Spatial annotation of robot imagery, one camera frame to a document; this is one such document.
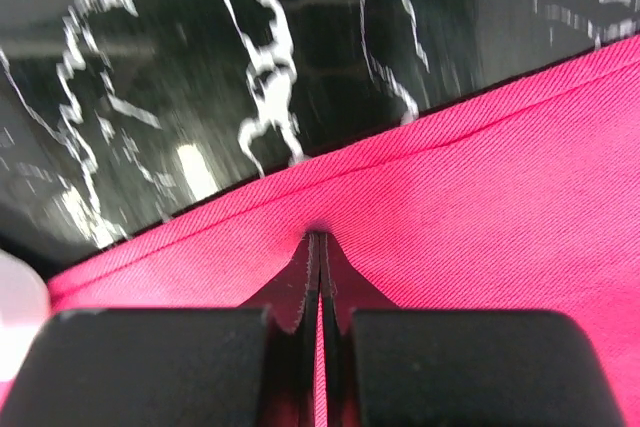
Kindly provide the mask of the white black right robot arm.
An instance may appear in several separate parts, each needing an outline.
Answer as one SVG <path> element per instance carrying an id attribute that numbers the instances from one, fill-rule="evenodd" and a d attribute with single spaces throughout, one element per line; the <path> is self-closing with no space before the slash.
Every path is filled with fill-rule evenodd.
<path id="1" fill-rule="evenodd" d="M 584 331 L 548 310 L 403 310 L 328 233 L 230 309 L 53 312 L 1 258 L 5 426 L 621 426 Z"/>

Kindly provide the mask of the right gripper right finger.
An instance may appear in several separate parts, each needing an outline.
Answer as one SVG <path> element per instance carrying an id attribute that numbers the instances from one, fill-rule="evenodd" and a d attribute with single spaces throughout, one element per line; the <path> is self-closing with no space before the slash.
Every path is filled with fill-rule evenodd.
<path id="1" fill-rule="evenodd" d="M 588 336 L 549 310 L 403 309 L 318 237 L 332 426 L 621 426 Z"/>

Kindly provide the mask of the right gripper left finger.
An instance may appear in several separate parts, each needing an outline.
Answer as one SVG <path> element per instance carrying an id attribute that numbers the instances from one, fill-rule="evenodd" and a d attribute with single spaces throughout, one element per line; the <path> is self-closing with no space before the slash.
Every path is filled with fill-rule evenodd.
<path id="1" fill-rule="evenodd" d="M 5 426 L 310 426 L 319 238 L 236 308 L 76 309 L 36 337 Z"/>

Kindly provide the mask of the pink trousers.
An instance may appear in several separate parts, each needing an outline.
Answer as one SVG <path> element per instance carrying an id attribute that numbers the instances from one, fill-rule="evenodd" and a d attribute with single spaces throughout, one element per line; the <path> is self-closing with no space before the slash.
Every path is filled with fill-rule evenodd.
<path id="1" fill-rule="evenodd" d="M 639 41 L 253 181 L 56 276 L 55 310 L 236 306 L 312 228 L 392 301 L 546 308 L 639 422 Z"/>

